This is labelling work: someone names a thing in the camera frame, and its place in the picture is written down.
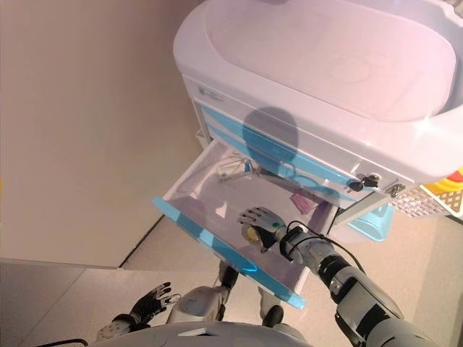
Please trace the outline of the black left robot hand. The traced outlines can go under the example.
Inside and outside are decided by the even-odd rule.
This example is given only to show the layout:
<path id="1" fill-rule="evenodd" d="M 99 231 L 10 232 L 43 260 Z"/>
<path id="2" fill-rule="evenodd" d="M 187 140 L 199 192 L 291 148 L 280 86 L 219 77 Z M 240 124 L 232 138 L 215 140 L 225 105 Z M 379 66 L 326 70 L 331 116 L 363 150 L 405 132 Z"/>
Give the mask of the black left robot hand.
<path id="1" fill-rule="evenodd" d="M 181 297 L 180 294 L 171 292 L 170 282 L 162 283 L 139 299 L 129 315 L 136 324 L 148 323 L 156 315 L 165 312 L 169 305 L 177 303 Z"/>

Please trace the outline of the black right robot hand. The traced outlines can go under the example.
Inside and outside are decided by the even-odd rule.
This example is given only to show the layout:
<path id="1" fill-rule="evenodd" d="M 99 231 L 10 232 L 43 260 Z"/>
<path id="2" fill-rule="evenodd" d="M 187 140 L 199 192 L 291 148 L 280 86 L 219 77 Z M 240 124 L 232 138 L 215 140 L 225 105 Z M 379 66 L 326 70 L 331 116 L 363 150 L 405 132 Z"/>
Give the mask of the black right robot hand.
<path id="1" fill-rule="evenodd" d="M 266 253 L 286 234 L 283 219 L 265 207 L 252 207 L 239 214 L 237 219 L 243 238 Z"/>

